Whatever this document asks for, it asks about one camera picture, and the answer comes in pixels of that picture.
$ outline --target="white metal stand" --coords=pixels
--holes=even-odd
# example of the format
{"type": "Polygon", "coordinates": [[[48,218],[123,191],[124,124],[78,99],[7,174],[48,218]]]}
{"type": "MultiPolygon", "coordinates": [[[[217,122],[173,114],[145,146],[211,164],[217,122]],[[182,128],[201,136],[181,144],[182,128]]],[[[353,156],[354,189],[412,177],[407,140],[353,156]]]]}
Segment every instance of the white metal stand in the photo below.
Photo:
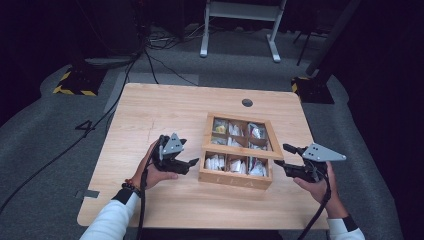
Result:
{"type": "Polygon", "coordinates": [[[274,40],[277,35],[278,27],[280,26],[286,1],[287,0],[281,0],[280,6],[260,6],[207,0],[205,9],[205,30],[202,39],[202,46],[200,48],[200,56],[206,57],[208,55],[209,17],[227,17],[274,22],[272,34],[267,34],[266,40],[271,50],[274,62],[280,62],[281,58],[278,54],[274,40]]]}

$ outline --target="wooden box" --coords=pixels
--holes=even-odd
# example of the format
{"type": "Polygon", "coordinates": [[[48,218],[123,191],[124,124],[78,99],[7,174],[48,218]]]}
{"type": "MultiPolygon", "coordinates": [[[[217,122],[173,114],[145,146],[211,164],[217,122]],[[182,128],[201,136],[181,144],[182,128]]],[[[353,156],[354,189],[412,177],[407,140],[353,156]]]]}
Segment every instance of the wooden box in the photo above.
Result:
{"type": "Polygon", "coordinates": [[[272,183],[271,161],[282,159],[270,121],[208,114],[199,181],[265,190],[272,183]]]}

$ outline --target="person's left hand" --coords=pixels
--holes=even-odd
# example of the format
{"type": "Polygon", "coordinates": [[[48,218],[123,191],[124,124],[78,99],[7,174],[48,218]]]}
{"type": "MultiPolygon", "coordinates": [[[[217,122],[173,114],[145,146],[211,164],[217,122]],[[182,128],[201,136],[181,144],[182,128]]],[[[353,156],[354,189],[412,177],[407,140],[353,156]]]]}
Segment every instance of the person's left hand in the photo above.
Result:
{"type": "MultiPolygon", "coordinates": [[[[143,159],[140,161],[140,164],[137,167],[137,170],[134,173],[134,176],[132,177],[132,181],[137,187],[139,187],[139,184],[141,182],[141,175],[144,171],[144,167],[146,166],[146,163],[150,163],[151,159],[149,156],[151,155],[151,152],[156,146],[158,140],[150,144],[149,150],[147,150],[146,155],[143,157],[143,159]]],[[[154,164],[151,164],[147,167],[148,174],[147,174],[147,186],[146,189],[154,187],[156,184],[158,184],[162,180],[169,180],[169,179],[178,179],[178,174],[173,172],[161,172],[156,169],[154,164]]]]}

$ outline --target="hand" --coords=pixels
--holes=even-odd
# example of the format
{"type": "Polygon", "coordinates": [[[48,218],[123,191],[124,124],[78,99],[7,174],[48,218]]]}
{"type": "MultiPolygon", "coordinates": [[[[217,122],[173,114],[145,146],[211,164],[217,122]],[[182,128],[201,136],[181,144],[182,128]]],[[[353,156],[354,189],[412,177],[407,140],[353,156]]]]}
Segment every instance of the hand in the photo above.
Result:
{"type": "MultiPolygon", "coordinates": [[[[344,218],[349,215],[346,208],[343,206],[339,194],[337,192],[336,176],[333,171],[333,166],[327,162],[327,173],[331,187],[331,198],[327,202],[325,209],[327,210],[328,218],[344,218]]],[[[327,183],[324,179],[317,183],[309,183],[301,178],[294,178],[293,181],[301,188],[311,193],[315,201],[321,203],[327,191],[327,183]]]]}
{"type": "MultiPolygon", "coordinates": [[[[141,182],[141,175],[144,171],[144,167],[146,166],[146,163],[150,163],[151,159],[149,156],[151,155],[151,152],[156,146],[158,140],[150,144],[149,150],[147,150],[146,155],[143,157],[143,159],[140,161],[140,164],[137,167],[137,170],[134,173],[134,176],[132,177],[132,181],[134,184],[139,186],[141,182]]],[[[178,174],[173,172],[161,172],[156,169],[155,165],[151,164],[147,167],[147,170],[149,173],[147,174],[147,186],[146,189],[154,187],[157,183],[159,183],[162,180],[168,180],[168,179],[178,179],[178,174]]]]}

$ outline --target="white sleeve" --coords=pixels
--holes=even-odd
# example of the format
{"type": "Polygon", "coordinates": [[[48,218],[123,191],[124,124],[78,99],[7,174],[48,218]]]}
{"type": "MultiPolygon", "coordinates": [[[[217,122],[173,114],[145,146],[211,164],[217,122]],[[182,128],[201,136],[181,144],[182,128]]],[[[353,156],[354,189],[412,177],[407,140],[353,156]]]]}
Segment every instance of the white sleeve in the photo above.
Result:
{"type": "Polygon", "coordinates": [[[328,226],[330,227],[330,239],[331,240],[345,240],[345,239],[365,239],[361,229],[356,227],[355,229],[349,229],[350,227],[345,222],[345,219],[327,219],[328,226]]]}
{"type": "Polygon", "coordinates": [[[120,190],[117,196],[103,207],[80,239],[122,240],[137,205],[137,199],[139,199],[137,194],[125,189],[120,190]]]}

